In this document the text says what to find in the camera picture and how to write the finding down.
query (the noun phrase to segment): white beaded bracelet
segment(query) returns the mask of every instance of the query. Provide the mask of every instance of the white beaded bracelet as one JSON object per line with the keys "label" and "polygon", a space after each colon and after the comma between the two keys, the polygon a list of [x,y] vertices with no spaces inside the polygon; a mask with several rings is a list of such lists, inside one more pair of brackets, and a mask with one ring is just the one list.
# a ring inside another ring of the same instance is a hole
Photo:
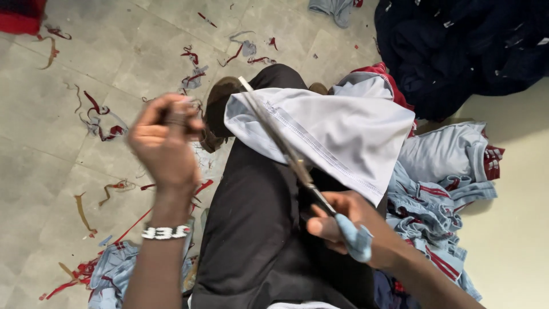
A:
{"label": "white beaded bracelet", "polygon": [[179,225],[175,228],[152,228],[147,224],[141,233],[141,237],[146,239],[166,240],[185,237],[190,231],[191,228],[188,225]]}

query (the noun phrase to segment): navy blue clothing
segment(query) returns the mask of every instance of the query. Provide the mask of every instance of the navy blue clothing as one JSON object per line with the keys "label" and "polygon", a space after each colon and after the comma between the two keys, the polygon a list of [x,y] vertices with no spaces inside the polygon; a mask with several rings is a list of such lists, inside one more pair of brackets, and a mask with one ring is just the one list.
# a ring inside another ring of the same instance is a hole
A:
{"label": "navy blue clothing", "polygon": [[541,0],[381,0],[381,56],[417,117],[442,121],[472,94],[523,91],[549,73]]}

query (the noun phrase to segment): seam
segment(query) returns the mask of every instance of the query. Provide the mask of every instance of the seam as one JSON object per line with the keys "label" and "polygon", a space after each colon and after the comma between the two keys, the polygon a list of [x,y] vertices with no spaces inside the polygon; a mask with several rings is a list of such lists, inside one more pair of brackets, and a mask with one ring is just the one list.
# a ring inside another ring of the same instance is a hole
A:
{"label": "seam", "polygon": [[350,178],[350,179],[354,180],[355,182],[361,184],[363,187],[369,189],[374,194],[376,194],[378,196],[383,196],[383,193],[381,193],[381,191],[376,189],[376,187],[374,187],[372,184],[370,184],[370,183],[368,183],[368,182],[366,182],[362,179],[359,179],[358,177],[352,175],[346,169],[342,168],[336,161],[331,159],[318,146],[316,146],[315,143],[313,143],[307,136],[305,136],[305,134],[301,133],[290,122],[288,122],[286,119],[284,119],[273,107],[271,107],[271,104],[270,104],[269,101],[264,102],[263,100],[261,100],[261,102],[263,103],[263,105],[265,106],[265,108],[267,109],[269,114],[273,115],[276,119],[278,119],[278,121],[282,122],[282,124],[284,124],[287,128],[289,128],[294,134],[297,134],[303,141],[305,141],[307,143],[307,145],[309,145],[309,147],[313,148],[315,150],[315,152],[317,154],[321,155],[321,157],[324,160],[326,160],[332,167],[337,169],[340,173],[344,174],[348,178]]}

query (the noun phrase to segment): hand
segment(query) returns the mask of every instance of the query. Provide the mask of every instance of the hand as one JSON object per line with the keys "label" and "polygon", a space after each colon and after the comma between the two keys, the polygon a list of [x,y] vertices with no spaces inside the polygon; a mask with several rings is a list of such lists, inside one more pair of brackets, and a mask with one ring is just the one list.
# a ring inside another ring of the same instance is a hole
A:
{"label": "hand", "polygon": [[[166,93],[148,102],[130,129],[128,143],[156,181],[158,193],[190,198],[200,180],[188,142],[204,124],[194,118],[197,111],[190,101],[189,97]],[[166,111],[167,118],[162,119]]]}
{"label": "hand", "polygon": [[[361,195],[354,191],[323,192],[322,195],[334,209],[347,216],[355,226],[364,225],[374,236],[372,259],[367,263],[373,268],[389,269],[399,260],[399,254],[413,247],[403,241],[385,220]],[[307,231],[324,238],[328,248],[347,254],[341,232],[334,218],[329,217],[318,206],[312,206],[318,217],[307,222]]]}

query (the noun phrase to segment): brown shoe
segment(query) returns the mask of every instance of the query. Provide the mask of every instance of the brown shoe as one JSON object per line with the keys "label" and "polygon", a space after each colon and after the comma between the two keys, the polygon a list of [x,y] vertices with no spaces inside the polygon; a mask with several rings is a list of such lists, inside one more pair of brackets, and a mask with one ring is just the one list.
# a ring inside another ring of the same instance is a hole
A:
{"label": "brown shoe", "polygon": [[314,82],[310,87],[309,87],[309,90],[312,91],[312,92],[316,92],[320,95],[327,95],[328,94],[328,89],[326,89],[326,87],[324,85],[322,85],[320,82]]}
{"label": "brown shoe", "polygon": [[214,153],[229,137],[234,136],[223,123],[225,106],[233,93],[239,93],[240,81],[236,77],[227,76],[220,79],[211,88],[206,102],[206,113],[203,121],[205,128],[202,130],[200,145],[205,151]]}

